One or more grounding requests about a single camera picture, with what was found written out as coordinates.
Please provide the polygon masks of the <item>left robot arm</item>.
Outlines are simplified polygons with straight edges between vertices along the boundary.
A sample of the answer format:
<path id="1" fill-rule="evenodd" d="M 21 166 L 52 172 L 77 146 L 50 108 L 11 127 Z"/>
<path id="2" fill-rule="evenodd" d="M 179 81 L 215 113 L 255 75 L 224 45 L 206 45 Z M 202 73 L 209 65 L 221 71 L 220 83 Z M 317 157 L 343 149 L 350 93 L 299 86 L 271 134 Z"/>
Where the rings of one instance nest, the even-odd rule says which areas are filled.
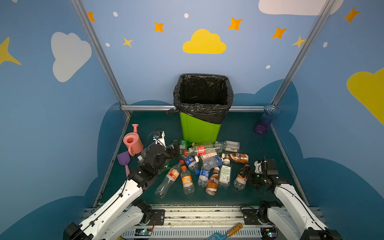
<path id="1" fill-rule="evenodd" d="M 151 144 L 146 157 L 117 192 L 80 224 L 64 230 L 64 240 L 116 240 L 127 229 L 149 223 L 152 207 L 139 197 L 156 181 L 166 162 L 180 156 L 178 145 Z"/>

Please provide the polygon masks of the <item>brown coffee bottle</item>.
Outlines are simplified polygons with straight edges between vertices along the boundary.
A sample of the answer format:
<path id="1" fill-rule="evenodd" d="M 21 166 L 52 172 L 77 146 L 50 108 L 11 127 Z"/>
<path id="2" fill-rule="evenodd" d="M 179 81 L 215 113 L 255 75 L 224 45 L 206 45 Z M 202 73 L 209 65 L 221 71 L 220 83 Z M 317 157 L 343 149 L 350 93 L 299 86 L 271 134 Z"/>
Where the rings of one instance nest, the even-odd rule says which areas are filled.
<path id="1" fill-rule="evenodd" d="M 222 158 L 242 164 L 247 164 L 249 162 L 249 156 L 241 153 L 222 154 Z"/>

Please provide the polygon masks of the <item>clear square plastic bottle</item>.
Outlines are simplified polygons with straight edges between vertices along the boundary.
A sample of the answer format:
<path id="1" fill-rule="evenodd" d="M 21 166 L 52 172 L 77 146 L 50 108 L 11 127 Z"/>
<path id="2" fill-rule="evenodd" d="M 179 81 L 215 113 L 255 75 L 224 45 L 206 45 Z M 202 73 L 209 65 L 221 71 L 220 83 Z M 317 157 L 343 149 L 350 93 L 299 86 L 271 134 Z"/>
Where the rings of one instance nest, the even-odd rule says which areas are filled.
<path id="1" fill-rule="evenodd" d="M 234 142 L 234 141 L 218 142 L 217 141 L 217 144 L 219 145 L 222 151 L 238 153 L 240 150 L 240 142 Z"/>

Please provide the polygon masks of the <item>tall clear bottle red label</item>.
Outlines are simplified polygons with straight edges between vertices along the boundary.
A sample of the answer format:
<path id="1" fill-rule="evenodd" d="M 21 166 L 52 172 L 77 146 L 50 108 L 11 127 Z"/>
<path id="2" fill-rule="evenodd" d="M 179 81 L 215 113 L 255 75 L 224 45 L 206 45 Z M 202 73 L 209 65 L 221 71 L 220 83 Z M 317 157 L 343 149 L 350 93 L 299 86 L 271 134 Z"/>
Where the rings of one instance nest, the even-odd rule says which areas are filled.
<path id="1" fill-rule="evenodd" d="M 177 180 L 181 173 L 181 168 L 184 166 L 185 161 L 180 160 L 178 164 L 171 167 L 171 169 L 166 174 L 163 182 L 157 187 L 155 195 L 161 199 L 164 199 L 167 192 L 173 185 L 173 183 Z"/>

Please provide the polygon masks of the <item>orange cap bottle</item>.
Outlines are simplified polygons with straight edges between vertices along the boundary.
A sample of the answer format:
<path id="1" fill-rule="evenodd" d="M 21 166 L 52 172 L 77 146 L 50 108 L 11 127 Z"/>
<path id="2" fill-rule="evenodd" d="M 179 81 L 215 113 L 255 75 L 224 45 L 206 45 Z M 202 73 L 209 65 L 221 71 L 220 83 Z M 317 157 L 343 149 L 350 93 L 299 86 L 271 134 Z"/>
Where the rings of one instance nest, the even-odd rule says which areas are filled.
<path id="1" fill-rule="evenodd" d="M 246 187 L 246 183 L 247 183 L 247 179 L 250 171 L 251 171 L 250 165 L 245 165 L 239 170 L 238 175 L 234 180 L 234 187 L 239 191 L 244 190 L 244 188 Z"/>

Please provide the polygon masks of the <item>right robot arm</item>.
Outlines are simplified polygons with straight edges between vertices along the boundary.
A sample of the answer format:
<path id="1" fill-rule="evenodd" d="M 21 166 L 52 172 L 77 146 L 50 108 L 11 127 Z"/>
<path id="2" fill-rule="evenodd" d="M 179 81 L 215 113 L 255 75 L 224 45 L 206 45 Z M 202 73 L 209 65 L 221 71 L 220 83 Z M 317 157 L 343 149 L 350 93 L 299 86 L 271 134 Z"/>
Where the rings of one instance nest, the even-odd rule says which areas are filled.
<path id="1" fill-rule="evenodd" d="M 249 181 L 257 190 L 267 190 L 279 199 L 262 201 L 258 218 L 272 224 L 288 240 L 341 240 L 336 230 L 329 229 L 305 204 L 293 185 L 279 175 L 275 160 L 259 160 L 254 163 L 255 172 Z"/>

